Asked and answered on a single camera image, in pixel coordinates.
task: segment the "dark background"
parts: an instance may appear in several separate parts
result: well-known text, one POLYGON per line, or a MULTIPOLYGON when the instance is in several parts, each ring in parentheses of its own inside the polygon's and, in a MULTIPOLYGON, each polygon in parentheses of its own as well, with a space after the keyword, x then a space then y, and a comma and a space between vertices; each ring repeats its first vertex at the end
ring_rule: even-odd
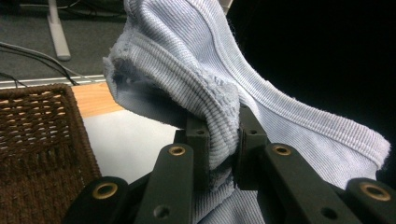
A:
MULTIPOLYGON (((396 146, 395 11, 393 1, 234 0, 228 18, 249 63, 279 90, 396 146)), ((394 189, 395 154, 377 172, 394 189)))

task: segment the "white surface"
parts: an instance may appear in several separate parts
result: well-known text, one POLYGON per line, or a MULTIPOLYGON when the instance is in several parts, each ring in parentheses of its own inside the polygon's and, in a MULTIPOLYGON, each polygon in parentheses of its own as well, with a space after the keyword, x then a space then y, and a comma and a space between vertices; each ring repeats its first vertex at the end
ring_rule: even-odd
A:
POLYGON ((177 128, 122 110, 84 119, 102 176, 128 183, 152 171, 160 150, 177 128))

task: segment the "black cable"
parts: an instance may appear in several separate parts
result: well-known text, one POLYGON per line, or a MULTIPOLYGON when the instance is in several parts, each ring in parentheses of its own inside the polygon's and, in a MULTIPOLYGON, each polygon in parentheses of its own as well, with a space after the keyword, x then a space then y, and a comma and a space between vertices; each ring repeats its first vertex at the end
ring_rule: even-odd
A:
POLYGON ((63 11, 68 12, 68 13, 70 13, 70 14, 73 14, 73 15, 75 15, 75 16, 83 17, 83 18, 94 18, 94 17, 97 16, 97 11, 96 11, 96 9, 95 9, 94 7, 92 7, 92 6, 88 5, 88 4, 86 4, 86 3, 83 2, 83 1, 80 1, 79 3, 80 3, 81 5, 83 5, 84 7, 86 7, 87 9, 89 9, 89 10, 90 10, 90 14, 85 14, 85 13, 78 12, 78 11, 76 11, 76 10, 71 9, 70 7, 68 7, 68 8, 63 8, 63 11))
POLYGON ((9 74, 0 72, 0 76, 1 76, 1 77, 7 77, 7 78, 10 78, 10 79, 14 80, 15 88, 18 88, 18 83, 21 84, 21 85, 24 86, 24 87, 27 87, 25 84, 19 82, 19 81, 18 81, 14 76, 12 76, 12 75, 9 75, 9 74))
POLYGON ((49 67, 49 68, 51 68, 51 69, 53 69, 53 70, 59 72, 63 77, 65 77, 64 72, 61 71, 59 68, 56 68, 56 67, 52 66, 51 64, 46 63, 46 62, 44 62, 43 60, 40 60, 40 59, 37 58, 36 56, 24 54, 24 53, 22 53, 22 52, 8 51, 8 50, 3 50, 3 49, 0 49, 0 51, 1 51, 1 52, 4 52, 4 53, 17 54, 17 55, 21 55, 21 56, 23 56, 23 57, 27 57, 27 58, 31 58, 31 59, 37 60, 37 61, 43 63, 44 65, 46 65, 47 67, 49 67))
POLYGON ((81 1, 84 2, 87 5, 92 6, 92 7, 97 7, 99 9, 102 9, 103 11, 112 12, 112 13, 123 13, 123 9, 120 10, 120 11, 115 11, 115 10, 108 9, 106 7, 102 7, 102 6, 96 5, 95 3, 92 3, 92 2, 89 2, 89 1, 84 1, 84 0, 81 0, 81 1))
POLYGON ((64 76, 65 76, 74 86, 77 86, 77 85, 78 85, 78 83, 77 83, 75 80, 73 80, 73 79, 70 77, 70 75, 67 73, 67 71, 62 67, 62 65, 59 64, 58 62, 54 61, 54 60, 51 59, 51 58, 47 58, 47 57, 44 57, 44 56, 42 56, 42 55, 38 55, 38 54, 35 54, 35 53, 33 53, 33 52, 29 52, 29 51, 26 51, 26 50, 23 50, 23 49, 16 49, 16 48, 13 48, 13 47, 11 47, 11 46, 3 45, 3 44, 1 44, 1 43, 0 43, 0 47, 3 47, 3 48, 5 48, 5 49, 15 50, 15 51, 17 51, 17 52, 22 52, 22 53, 25 53, 25 54, 29 54, 29 55, 32 55, 32 56, 34 56, 34 57, 38 57, 38 58, 41 58, 41 59, 50 61, 50 62, 52 62, 52 63, 55 63, 56 65, 58 65, 58 66, 64 71, 64 76))

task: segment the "screw hole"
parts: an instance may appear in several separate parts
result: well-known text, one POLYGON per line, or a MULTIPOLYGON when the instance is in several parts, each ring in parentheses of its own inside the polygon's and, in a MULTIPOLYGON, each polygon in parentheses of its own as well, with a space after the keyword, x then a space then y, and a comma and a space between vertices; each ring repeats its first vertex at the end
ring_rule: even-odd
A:
POLYGON ((114 183, 101 183, 92 192, 92 197, 95 199, 106 199, 113 196, 119 187, 114 183))
POLYGON ((289 156, 291 154, 290 149, 285 147, 274 147, 273 151, 281 156, 289 156))
POLYGON ((324 207, 320 210, 320 213, 328 219, 337 219, 337 214, 331 208, 324 207))
POLYGON ((361 191, 363 191, 367 196, 379 201, 385 202, 390 200, 390 194, 386 190, 374 184, 367 182, 361 183, 361 191))
POLYGON ((186 152, 186 149, 184 147, 171 147, 169 149, 169 153, 174 155, 174 156, 181 156, 186 152))
POLYGON ((154 216, 158 219, 166 219, 169 217, 170 213, 171 211, 166 205, 159 205, 153 211, 154 216))

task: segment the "brass screw insert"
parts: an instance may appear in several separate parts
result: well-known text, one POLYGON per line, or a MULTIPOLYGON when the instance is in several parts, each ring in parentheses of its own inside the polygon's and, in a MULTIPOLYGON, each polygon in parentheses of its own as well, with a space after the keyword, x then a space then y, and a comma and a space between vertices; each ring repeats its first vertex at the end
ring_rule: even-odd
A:
POLYGON ((100 183, 93 190, 92 197, 95 199, 103 200, 113 196, 119 187, 110 182, 100 183))
POLYGON ((171 147, 169 153, 174 156, 181 156, 186 153, 186 149, 184 147, 171 147))
POLYGON ((377 185, 368 182, 362 182, 360 184, 360 187, 361 187, 361 191, 363 191, 363 193, 365 193, 370 198, 383 202, 390 200, 390 194, 386 190, 380 188, 377 185))
POLYGON ((286 147, 273 147, 273 151, 281 156, 289 156, 291 150, 286 147))

